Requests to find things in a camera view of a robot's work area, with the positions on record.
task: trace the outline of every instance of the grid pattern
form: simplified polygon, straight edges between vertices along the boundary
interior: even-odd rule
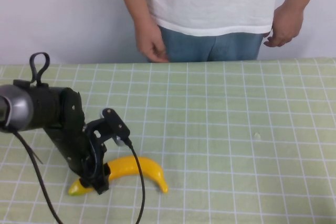
[[[0,67],[0,84],[14,78],[30,79],[29,66]],[[333,59],[53,65],[44,81],[79,91],[87,121],[114,108],[138,155],[162,165],[170,192],[145,180],[142,223],[336,223]],[[52,142],[23,136],[65,223],[134,223],[138,176],[70,197],[77,177]],[[0,222],[54,223],[20,142],[0,138]],[[106,160],[131,155],[106,145]]]

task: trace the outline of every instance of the small white speck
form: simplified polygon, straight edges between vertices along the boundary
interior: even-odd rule
[[[258,141],[261,140],[261,136],[260,136],[260,134],[258,132],[254,133],[253,140],[258,140]]]

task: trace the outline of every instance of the person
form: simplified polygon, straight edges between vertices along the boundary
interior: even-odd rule
[[[150,62],[255,60],[299,35],[310,0],[124,0]]]

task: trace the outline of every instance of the toy banana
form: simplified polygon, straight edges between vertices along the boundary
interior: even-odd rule
[[[158,165],[155,161],[146,157],[139,157],[139,163],[143,175],[155,181],[163,193],[168,193],[168,185],[164,180],[161,166]],[[134,156],[117,158],[107,162],[107,165],[110,169],[109,182],[123,176],[139,174],[138,166]],[[68,194],[72,196],[78,196],[87,194],[91,191],[93,191],[92,187],[85,188],[78,179],[70,187]]]

